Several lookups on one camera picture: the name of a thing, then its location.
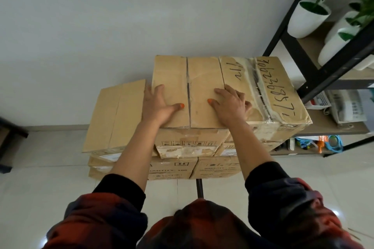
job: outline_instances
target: forearm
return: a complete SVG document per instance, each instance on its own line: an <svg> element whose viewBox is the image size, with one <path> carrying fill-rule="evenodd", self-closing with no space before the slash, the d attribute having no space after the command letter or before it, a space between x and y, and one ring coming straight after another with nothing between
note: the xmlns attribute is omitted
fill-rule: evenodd
<svg viewBox="0 0 374 249"><path fill-rule="evenodd" d="M261 142L256 138L250 125L244 120L232 123L229 129L235 143L244 180L259 165L274 161Z"/></svg>
<svg viewBox="0 0 374 249"><path fill-rule="evenodd" d="M110 173L127 177L145 191L158 129L153 121L140 122Z"/></svg>

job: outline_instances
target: person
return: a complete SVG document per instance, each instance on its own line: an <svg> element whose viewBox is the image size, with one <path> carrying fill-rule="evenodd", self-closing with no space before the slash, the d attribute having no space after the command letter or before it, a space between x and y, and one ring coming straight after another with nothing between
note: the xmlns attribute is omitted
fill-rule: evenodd
<svg viewBox="0 0 374 249"><path fill-rule="evenodd" d="M92 193L68 205L63 221L47 233L44 248L362 248L324 207L321 194L290 178L265 151L245 121L250 103L227 85L215 89L221 103L208 103L233 137L249 194L249 223L259 235L229 209L204 199L145 233L147 216L141 209L156 134L184 108L182 103L167 106L163 89L145 89L143 118L126 149Z"/></svg>

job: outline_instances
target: white telephone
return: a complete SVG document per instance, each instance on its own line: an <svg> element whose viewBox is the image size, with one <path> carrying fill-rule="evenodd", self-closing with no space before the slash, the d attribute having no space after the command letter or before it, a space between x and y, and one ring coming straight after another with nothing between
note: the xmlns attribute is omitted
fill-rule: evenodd
<svg viewBox="0 0 374 249"><path fill-rule="evenodd" d="M366 121L360 95L357 90L329 90L331 113L336 123Z"/></svg>

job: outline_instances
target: white wall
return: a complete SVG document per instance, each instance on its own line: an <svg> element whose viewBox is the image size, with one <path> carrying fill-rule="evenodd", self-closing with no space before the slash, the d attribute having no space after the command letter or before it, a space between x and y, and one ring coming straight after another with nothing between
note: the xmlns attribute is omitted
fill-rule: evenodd
<svg viewBox="0 0 374 249"><path fill-rule="evenodd" d="M293 0L0 0L0 116L87 124L156 54L261 55Z"/></svg>

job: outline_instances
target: left hand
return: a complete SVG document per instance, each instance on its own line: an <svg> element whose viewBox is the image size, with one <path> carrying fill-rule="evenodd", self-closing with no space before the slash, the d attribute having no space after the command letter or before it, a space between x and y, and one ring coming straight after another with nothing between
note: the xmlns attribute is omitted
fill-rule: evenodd
<svg viewBox="0 0 374 249"><path fill-rule="evenodd" d="M172 115L178 110L184 109L183 103L176 103L174 105L166 105L163 91L165 85L159 85L152 89L150 85L146 85L143 99L143 121L151 121L156 123L159 127L168 122Z"/></svg>

